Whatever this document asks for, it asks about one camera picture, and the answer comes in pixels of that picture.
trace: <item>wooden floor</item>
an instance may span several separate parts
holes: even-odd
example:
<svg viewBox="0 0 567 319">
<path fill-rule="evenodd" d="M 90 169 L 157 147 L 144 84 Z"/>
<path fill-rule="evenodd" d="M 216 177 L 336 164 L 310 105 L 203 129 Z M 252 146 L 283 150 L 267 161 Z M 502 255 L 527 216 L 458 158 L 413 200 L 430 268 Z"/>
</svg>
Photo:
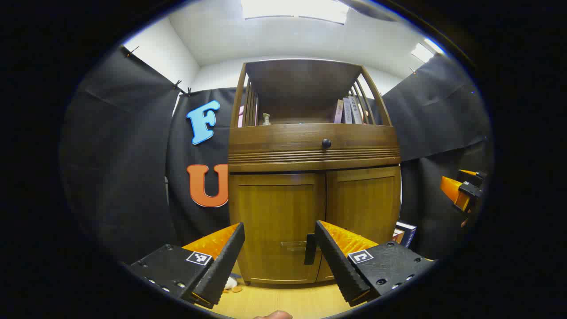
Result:
<svg viewBox="0 0 567 319">
<path fill-rule="evenodd" d="M 233 272 L 240 273 L 238 265 Z M 287 311 L 294 319 L 316 319 L 360 306 L 349 306 L 334 280 L 314 284 L 252 283 L 245 286 L 242 279 L 238 279 L 238 286 L 242 291 L 223 293 L 219 304 L 207 310 L 236 319 L 267 316 L 275 310 Z"/>
</svg>

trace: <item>blue letter f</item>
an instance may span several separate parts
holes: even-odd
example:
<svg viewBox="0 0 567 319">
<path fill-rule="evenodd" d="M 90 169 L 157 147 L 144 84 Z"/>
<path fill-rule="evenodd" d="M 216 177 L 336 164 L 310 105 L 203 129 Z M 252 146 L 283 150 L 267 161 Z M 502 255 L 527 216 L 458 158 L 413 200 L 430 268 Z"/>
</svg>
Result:
<svg viewBox="0 0 567 319">
<path fill-rule="evenodd" d="M 193 127 L 193 145 L 206 141 L 213 136 L 213 131 L 207 129 L 207 124 L 214 126 L 217 123 L 217 118 L 214 116 L 213 111 L 208 111 L 205 116 L 203 114 L 207 110 L 216 111 L 219 108 L 221 108 L 221 105 L 216 100 L 212 100 L 187 113 L 187 118 L 191 120 L 191 126 Z"/>
</svg>

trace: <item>black backdrop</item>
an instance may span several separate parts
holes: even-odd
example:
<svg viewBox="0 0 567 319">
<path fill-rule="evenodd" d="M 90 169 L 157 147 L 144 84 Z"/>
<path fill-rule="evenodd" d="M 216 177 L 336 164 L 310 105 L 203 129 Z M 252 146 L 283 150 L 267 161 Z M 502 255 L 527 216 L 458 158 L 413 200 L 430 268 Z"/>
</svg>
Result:
<svg viewBox="0 0 567 319">
<path fill-rule="evenodd" d="M 61 132 L 61 173 L 84 232 L 132 263 L 176 240 L 164 186 L 179 89 L 123 48 L 77 88 Z"/>
<path fill-rule="evenodd" d="M 205 192 L 209 196 L 215 196 L 218 192 L 218 175 L 213 168 L 217 164 L 227 164 L 228 161 L 227 146 L 235 92 L 236 89 L 233 88 L 191 93 L 190 97 L 181 96 L 175 109 L 167 147 L 166 176 L 169 182 L 171 214 L 181 245 L 229 225 L 228 204 L 221 207 L 203 207 L 191 199 L 187 166 L 202 164 L 209 167 L 205 174 Z M 193 145 L 193 129 L 186 115 L 212 100 L 217 100 L 221 105 L 221 108 L 215 111 L 217 122 L 211 128 L 213 137 Z"/>
<path fill-rule="evenodd" d="M 230 116 L 235 88 L 205 90 L 182 96 L 171 124 L 166 174 L 170 209 L 180 244 L 229 225 L 228 204 L 202 207 L 189 194 L 187 166 L 209 167 L 205 191 L 218 192 L 213 167 L 227 163 Z M 439 189 L 441 176 L 456 178 L 459 169 L 488 170 L 484 140 L 489 120 L 480 94 L 459 66 L 439 54 L 383 95 L 400 143 L 402 197 L 400 217 L 418 226 L 411 248 L 429 258 L 443 257 L 456 247 L 461 217 Z M 212 138 L 192 145 L 186 114 L 212 100 L 221 105 Z"/>
</svg>

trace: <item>drawer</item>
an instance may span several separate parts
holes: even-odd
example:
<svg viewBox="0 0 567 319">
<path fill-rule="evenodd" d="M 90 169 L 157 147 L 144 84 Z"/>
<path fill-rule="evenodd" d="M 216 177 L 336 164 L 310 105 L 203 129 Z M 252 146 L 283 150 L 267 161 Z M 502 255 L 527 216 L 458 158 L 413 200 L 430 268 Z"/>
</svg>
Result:
<svg viewBox="0 0 567 319">
<path fill-rule="evenodd" d="M 331 146 L 323 147 L 323 140 Z M 231 128 L 229 171 L 304 171 L 400 163 L 394 127 L 279 124 Z"/>
</svg>

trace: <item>small stuffed toy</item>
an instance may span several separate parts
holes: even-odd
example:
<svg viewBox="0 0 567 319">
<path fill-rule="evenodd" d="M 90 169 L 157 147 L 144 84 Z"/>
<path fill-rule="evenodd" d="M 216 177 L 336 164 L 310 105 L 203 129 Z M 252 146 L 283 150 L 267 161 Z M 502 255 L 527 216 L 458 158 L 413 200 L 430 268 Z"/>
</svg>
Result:
<svg viewBox="0 0 567 319">
<path fill-rule="evenodd" d="M 228 293 L 229 290 L 232 290 L 233 292 L 240 292 L 242 290 L 242 288 L 237 287 L 238 282 L 236 281 L 236 278 L 242 278 L 242 276 L 237 274 L 230 274 L 230 277 L 228 278 L 228 280 L 226 280 L 225 290 L 223 291 L 223 293 Z"/>
</svg>

